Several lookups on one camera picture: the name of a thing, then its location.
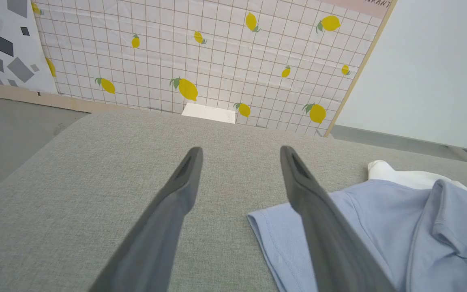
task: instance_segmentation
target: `wooden strip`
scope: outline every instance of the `wooden strip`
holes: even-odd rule
[[[41,92],[41,96],[39,96],[37,91],[30,91],[26,88],[10,85],[0,85],[0,98],[34,103],[36,105],[46,105],[48,107],[59,107],[60,109],[85,113],[129,109],[128,107],[121,107],[119,105],[108,105],[106,103],[81,100],[57,94],[47,94],[44,92]]]
[[[390,15],[392,14],[392,11],[394,10],[396,2],[397,2],[397,0],[392,0],[391,1],[389,10],[387,11],[387,14],[385,15],[385,17],[383,18],[383,21],[381,22],[381,26],[379,26],[378,31],[376,32],[376,36],[374,37],[374,40],[372,41],[371,46],[368,49],[367,55],[365,55],[365,57],[363,58],[362,64],[361,64],[360,68],[358,69],[358,72],[356,73],[356,76],[354,76],[354,80],[352,81],[351,85],[349,86],[349,90],[347,90],[347,92],[345,93],[345,96],[343,97],[343,100],[341,101],[340,107],[336,111],[336,114],[334,115],[334,118],[332,119],[332,122],[329,125],[328,130],[326,131],[326,134],[324,135],[324,137],[327,137],[329,135],[330,131],[332,130],[332,127],[334,126],[334,124],[335,124],[335,122],[336,122],[336,120],[338,118],[338,116],[340,115],[340,112],[343,109],[343,106],[347,102],[347,99],[349,98],[349,96],[350,96],[350,94],[352,92],[352,89],[354,88],[354,85],[356,85],[356,82],[358,81],[358,78],[360,77],[363,69],[365,68],[365,65],[367,64],[368,58],[371,56],[372,51],[374,50],[374,47],[376,46],[376,43],[379,40],[379,37],[381,37],[381,32],[383,32],[383,29],[385,28],[385,26],[387,25],[387,22],[389,21]]]

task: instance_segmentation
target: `blue cloth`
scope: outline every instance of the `blue cloth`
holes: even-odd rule
[[[467,291],[467,191],[442,180],[430,190],[370,180],[331,197],[399,292]],[[289,203],[248,220],[278,289],[316,291],[302,220]]]

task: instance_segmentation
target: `grid patterned fabric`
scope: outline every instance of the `grid patterned fabric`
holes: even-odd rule
[[[61,94],[143,110],[181,113],[170,86],[185,78],[201,105],[250,107],[237,123],[324,135],[381,19],[318,0],[36,0],[45,55]],[[252,13],[259,32],[245,23]],[[335,15],[341,26],[316,31]],[[199,32],[206,41],[195,39]],[[133,34],[139,46],[133,48]],[[286,66],[289,76],[282,77]],[[348,65],[352,74],[342,73]],[[115,94],[94,80],[105,78]],[[321,124],[303,107],[326,109]]]

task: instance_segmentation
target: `gray upholstered table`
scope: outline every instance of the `gray upholstered table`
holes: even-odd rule
[[[82,291],[192,146],[204,150],[170,291],[275,291],[246,215],[287,201],[278,150],[297,150],[328,191],[370,161],[467,186],[467,163],[174,114],[91,114],[0,184],[0,291]]]

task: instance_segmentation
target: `lemon print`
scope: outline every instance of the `lemon print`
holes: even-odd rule
[[[184,98],[196,101],[198,98],[198,89],[196,85],[193,85],[192,82],[187,79],[181,78],[172,78],[170,79],[169,86],[174,86],[174,89],[180,87],[180,93]]]
[[[115,86],[111,81],[104,79],[102,77],[100,78],[95,78],[95,82],[97,82],[99,85],[102,85],[102,88],[109,92],[110,94],[115,94]]]
[[[352,72],[349,70],[349,66],[343,65],[343,67],[341,68],[341,74],[350,75],[351,73]]]
[[[291,72],[291,67],[289,65],[286,65],[286,69],[282,71],[282,77],[283,78],[288,77],[290,72]]]
[[[306,113],[309,112],[309,117],[313,122],[322,124],[322,121],[326,118],[326,109],[321,105],[316,105],[312,103],[311,105],[304,105],[302,111],[306,109]]]
[[[44,12],[37,7],[37,4],[32,2],[32,11],[34,11],[35,14],[43,15]]]
[[[206,39],[203,39],[203,36],[198,31],[194,33],[194,39],[202,45],[206,44]]]
[[[57,74],[55,73],[55,65],[54,63],[48,59],[48,58],[45,58],[46,59],[46,63],[48,63],[48,67],[50,67],[50,71],[51,71],[51,75],[53,77],[57,77]]]
[[[319,30],[324,31],[324,28],[326,29],[326,31],[334,31],[336,28],[339,27],[340,20],[338,19],[338,17],[334,15],[329,15],[317,24],[317,33]]]
[[[245,116],[246,118],[248,118],[250,116],[250,107],[248,107],[244,103],[238,102],[238,103],[234,104],[234,107],[236,109],[238,109],[239,113],[241,115]]]
[[[246,26],[253,32],[259,32],[261,30],[257,25],[257,19],[255,18],[255,15],[252,13],[248,13],[248,16],[246,16]]]
[[[133,33],[133,40],[131,41],[131,45],[133,46],[133,48],[139,47],[139,37],[136,33]]]

